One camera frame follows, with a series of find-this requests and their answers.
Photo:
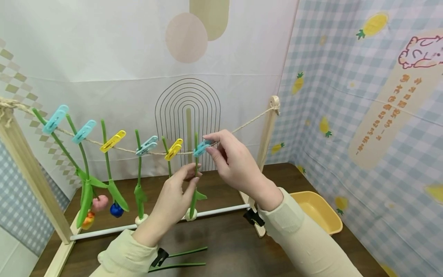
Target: person's left hand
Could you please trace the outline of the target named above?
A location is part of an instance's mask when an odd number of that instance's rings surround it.
[[[185,215],[190,206],[192,195],[197,187],[199,177],[195,175],[195,163],[182,166],[166,180],[155,203],[151,215],[132,234],[134,239],[146,246],[154,247],[161,237]],[[183,181],[190,180],[183,193]]]

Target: green stem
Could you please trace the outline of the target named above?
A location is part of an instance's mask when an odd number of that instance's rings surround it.
[[[38,118],[38,120],[40,120],[40,122],[43,125],[46,125],[46,120],[42,117],[42,115],[39,113],[39,111],[36,108],[32,108],[32,112],[35,114],[35,116]],[[69,161],[74,165],[75,169],[80,169],[78,167],[78,164],[74,161],[74,159],[71,157],[71,155],[69,154],[68,150],[66,150],[65,146],[63,145],[63,143],[60,141],[60,139],[57,137],[57,135],[52,132],[52,137],[54,138],[55,142],[57,142],[57,144],[59,145],[59,147],[62,149],[63,153],[65,153],[65,155],[68,157]]]
[[[66,119],[68,120],[69,126],[71,126],[72,132],[74,135],[77,135],[77,130],[75,129],[74,123],[71,120],[71,116],[69,114],[66,114]],[[89,167],[88,167],[88,160],[86,158],[85,150],[83,149],[82,143],[78,144],[80,151],[82,152],[83,162],[85,163],[85,171],[86,171],[86,179],[89,180]]]
[[[197,150],[198,145],[198,133],[195,132],[194,138],[195,150]],[[195,177],[197,177],[198,173],[198,157],[195,158]],[[191,205],[189,207],[189,217],[192,218],[195,212],[195,205],[197,204],[197,187],[194,190],[194,194],[192,195]]]
[[[202,265],[206,265],[206,263],[205,262],[196,262],[196,263],[188,263],[188,264],[165,265],[165,266],[159,266],[159,267],[151,267],[149,269],[149,272],[154,272],[154,271],[162,270],[162,269],[176,268],[176,267],[202,266]]]
[[[100,198],[98,198],[97,193],[95,193],[94,188],[92,188],[92,194],[94,195],[95,198],[97,198],[98,201],[100,201]]]
[[[198,145],[198,133],[197,132],[195,132],[194,144],[195,144],[195,150],[197,150],[197,145]],[[198,157],[195,158],[195,177],[197,177],[197,173],[198,173]]]
[[[167,155],[167,154],[169,154],[169,150],[168,150],[168,148],[167,148],[167,145],[166,145],[166,139],[165,139],[164,136],[162,136],[162,140],[163,140],[163,145],[164,145],[164,147],[165,147],[166,155]],[[168,163],[167,163],[167,168],[168,168],[168,170],[169,170],[169,178],[170,178],[170,177],[172,176],[171,162],[170,162],[170,161],[168,161]]]
[[[186,251],[186,252],[176,253],[176,254],[169,255],[169,258],[183,256],[183,255],[188,255],[188,254],[196,253],[196,252],[200,252],[200,251],[205,251],[206,249],[208,249],[207,246],[206,247],[202,247],[202,248],[198,248],[198,249],[194,249],[194,250],[189,250],[189,251]]]
[[[137,138],[137,150],[141,149],[141,143],[140,143],[140,136],[138,134],[138,130],[136,129],[136,138]],[[136,195],[136,203],[137,203],[137,210],[138,210],[138,216],[141,220],[144,215],[144,205],[143,200],[141,199],[141,195],[143,195],[143,192],[141,190],[141,157],[139,157],[139,168],[138,168],[138,178],[137,178],[137,186],[134,190],[134,194]]]
[[[140,148],[141,148],[140,136],[138,134],[137,129],[136,129],[136,138],[137,138],[137,150],[140,150]],[[141,157],[139,157],[139,172],[138,172],[137,184],[140,184],[140,181],[141,181]]]
[[[101,130],[103,132],[103,144],[105,144],[108,141],[108,139],[106,138],[106,126],[105,126],[105,121],[103,119],[101,120]],[[112,179],[108,152],[105,153],[105,159],[106,159],[106,169],[108,170],[108,179]]]

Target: wooden table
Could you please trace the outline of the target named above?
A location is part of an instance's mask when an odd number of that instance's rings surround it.
[[[283,187],[290,193],[315,191],[292,164],[267,165],[263,172],[277,186]],[[165,176],[142,179],[142,187],[148,195],[145,213],[149,214],[151,212],[165,180]],[[134,219],[137,216],[133,195],[136,179],[122,180],[116,183],[131,211],[125,213],[121,218],[113,217],[108,211],[97,213],[95,223],[88,230],[89,232],[134,224]],[[217,172],[204,172],[198,187],[200,192],[208,196],[208,200],[197,203],[198,211],[243,204],[238,192],[225,185]],[[109,196],[105,190],[97,191],[97,193]],[[69,222],[72,222],[79,210],[79,202],[80,190],[77,191],[65,212]],[[272,238],[267,235],[258,238],[255,228],[242,217],[244,213],[245,211],[236,211],[177,224],[161,240],[160,247],[171,254],[203,246],[209,248],[207,251],[200,253],[167,259],[163,265],[181,262],[206,262],[206,266],[166,269],[152,272],[149,276],[301,276],[294,269],[281,247]],[[78,241],[61,276],[85,277],[91,274],[99,266],[97,255],[104,251],[117,236],[118,234],[109,234]],[[363,276],[387,276],[346,226],[339,234],[333,235],[333,238],[343,248]],[[54,234],[31,273],[31,277],[44,276],[59,245],[60,239],[57,234]]]

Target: hand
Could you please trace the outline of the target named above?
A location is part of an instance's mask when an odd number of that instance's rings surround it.
[[[132,234],[140,244],[154,247],[163,235],[185,215],[190,206],[192,195],[199,177],[194,177],[195,163],[182,166],[166,180],[155,203],[151,215]],[[183,193],[183,181],[189,180],[189,186]]]
[[[219,142],[217,148],[207,147],[206,151],[228,185],[252,197],[266,211],[281,204],[281,191],[260,172],[249,150],[231,132],[222,130],[203,138]]]

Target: black clamp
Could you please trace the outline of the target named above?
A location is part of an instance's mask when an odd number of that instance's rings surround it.
[[[253,209],[249,209],[243,217],[249,222],[249,224],[254,225],[258,224],[258,226],[264,225],[264,220],[258,215],[258,213],[254,212]]]
[[[157,251],[157,258],[155,258],[151,266],[161,266],[167,257],[169,257],[168,252],[166,252],[163,248],[159,248]]]

